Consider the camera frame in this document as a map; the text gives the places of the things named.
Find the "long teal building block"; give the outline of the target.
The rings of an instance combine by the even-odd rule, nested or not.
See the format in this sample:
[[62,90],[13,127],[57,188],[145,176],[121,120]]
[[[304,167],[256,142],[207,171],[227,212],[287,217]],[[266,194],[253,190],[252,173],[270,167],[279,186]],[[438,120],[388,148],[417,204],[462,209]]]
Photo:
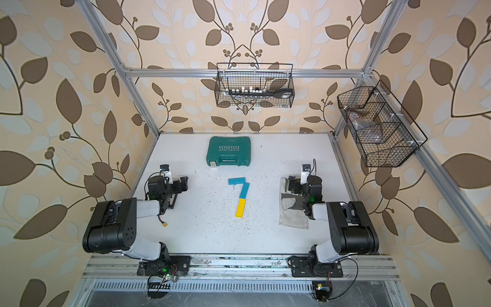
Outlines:
[[241,192],[240,192],[240,199],[244,199],[245,200],[247,198],[248,191],[249,191],[249,186],[250,186],[250,183],[248,183],[248,182],[243,183],[242,189],[241,189]]

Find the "short teal building block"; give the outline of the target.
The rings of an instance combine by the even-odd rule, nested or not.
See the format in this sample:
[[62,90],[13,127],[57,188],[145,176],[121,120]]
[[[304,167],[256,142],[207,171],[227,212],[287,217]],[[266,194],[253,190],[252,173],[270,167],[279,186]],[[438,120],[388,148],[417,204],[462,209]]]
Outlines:
[[245,177],[228,179],[228,184],[229,185],[240,185],[240,184],[244,184],[244,183],[246,183],[246,178]]

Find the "yellow building block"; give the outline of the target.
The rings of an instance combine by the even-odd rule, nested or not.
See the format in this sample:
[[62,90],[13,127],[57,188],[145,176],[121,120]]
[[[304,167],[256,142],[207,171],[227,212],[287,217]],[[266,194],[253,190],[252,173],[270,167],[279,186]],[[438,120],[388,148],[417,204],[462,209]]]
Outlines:
[[240,198],[235,217],[243,218],[245,204],[246,204],[246,199]]

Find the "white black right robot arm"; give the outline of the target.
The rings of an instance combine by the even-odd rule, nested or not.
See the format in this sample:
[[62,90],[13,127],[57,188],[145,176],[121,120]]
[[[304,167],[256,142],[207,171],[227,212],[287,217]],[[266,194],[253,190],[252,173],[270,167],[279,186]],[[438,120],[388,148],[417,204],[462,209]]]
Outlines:
[[290,176],[285,182],[282,200],[294,199],[286,210],[296,213],[290,220],[294,226],[308,225],[308,220],[326,221],[329,238],[315,244],[308,253],[311,267],[335,263],[349,255],[367,255],[379,249],[375,227],[363,202],[325,202],[322,179],[303,173],[299,179]]

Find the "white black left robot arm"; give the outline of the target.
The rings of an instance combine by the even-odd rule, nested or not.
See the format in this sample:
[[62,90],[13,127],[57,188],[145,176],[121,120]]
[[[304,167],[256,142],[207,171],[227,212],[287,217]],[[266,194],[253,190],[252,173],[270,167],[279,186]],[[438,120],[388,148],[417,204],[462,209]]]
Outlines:
[[173,209],[177,196],[188,190],[188,178],[173,180],[170,172],[154,173],[147,181],[144,200],[126,198],[97,203],[83,236],[87,253],[121,253],[143,262],[170,263],[165,243],[154,242],[138,234],[138,221],[162,216]]

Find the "grey work glove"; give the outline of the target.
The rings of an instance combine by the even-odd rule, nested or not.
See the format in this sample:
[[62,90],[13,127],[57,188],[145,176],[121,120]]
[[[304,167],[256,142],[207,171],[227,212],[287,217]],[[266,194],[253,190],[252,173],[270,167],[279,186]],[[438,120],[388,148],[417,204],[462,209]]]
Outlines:
[[287,178],[280,179],[279,225],[302,230],[308,229],[308,218],[304,213],[303,197],[287,190]]

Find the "green plastic tool case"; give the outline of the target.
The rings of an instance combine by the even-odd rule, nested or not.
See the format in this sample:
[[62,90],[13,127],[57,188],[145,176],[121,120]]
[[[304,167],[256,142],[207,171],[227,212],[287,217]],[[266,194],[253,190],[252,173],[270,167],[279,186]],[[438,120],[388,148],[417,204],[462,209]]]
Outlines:
[[209,166],[249,166],[251,140],[249,137],[218,137],[209,141],[207,157]]

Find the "plastic bag in basket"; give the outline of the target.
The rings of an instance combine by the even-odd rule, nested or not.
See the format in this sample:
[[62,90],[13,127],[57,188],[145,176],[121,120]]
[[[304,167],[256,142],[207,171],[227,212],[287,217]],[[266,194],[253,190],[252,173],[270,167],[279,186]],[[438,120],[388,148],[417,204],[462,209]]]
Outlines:
[[355,130],[355,140],[359,143],[382,143],[382,126],[377,122],[362,118],[362,114],[350,110],[348,117]]

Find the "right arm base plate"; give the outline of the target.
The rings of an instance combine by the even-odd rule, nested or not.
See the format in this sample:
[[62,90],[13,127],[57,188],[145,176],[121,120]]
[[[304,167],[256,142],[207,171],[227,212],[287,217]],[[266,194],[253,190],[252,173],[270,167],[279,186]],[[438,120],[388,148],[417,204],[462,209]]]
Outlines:
[[342,278],[340,264],[323,264],[310,260],[308,257],[291,256],[287,259],[294,278]]

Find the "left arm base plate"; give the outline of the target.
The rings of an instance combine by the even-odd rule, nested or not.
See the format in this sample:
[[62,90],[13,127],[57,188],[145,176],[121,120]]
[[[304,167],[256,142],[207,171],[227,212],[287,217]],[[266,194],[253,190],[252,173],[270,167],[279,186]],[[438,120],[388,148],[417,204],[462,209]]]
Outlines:
[[186,276],[190,269],[191,256],[177,255],[168,259],[140,262],[138,276]]

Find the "aluminium front rail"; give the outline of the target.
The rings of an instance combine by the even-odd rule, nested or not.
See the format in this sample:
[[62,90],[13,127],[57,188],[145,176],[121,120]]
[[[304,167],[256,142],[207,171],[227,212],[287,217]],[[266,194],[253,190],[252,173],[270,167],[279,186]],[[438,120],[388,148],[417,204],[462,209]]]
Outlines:
[[[181,280],[334,280],[334,281],[400,281],[395,263],[386,255],[358,255],[335,263],[332,269],[314,271],[305,265],[299,269],[290,255],[191,254],[178,264],[175,272]],[[117,253],[93,255],[83,278],[143,278],[136,259]]]

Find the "socket set rail in basket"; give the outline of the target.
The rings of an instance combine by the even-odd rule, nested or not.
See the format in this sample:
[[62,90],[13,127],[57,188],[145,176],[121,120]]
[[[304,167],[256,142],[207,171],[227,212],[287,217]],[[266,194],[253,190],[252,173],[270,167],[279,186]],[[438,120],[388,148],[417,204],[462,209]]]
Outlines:
[[232,89],[228,90],[227,94],[236,97],[281,97],[283,95],[283,90],[258,90],[250,87],[248,90],[246,88]]

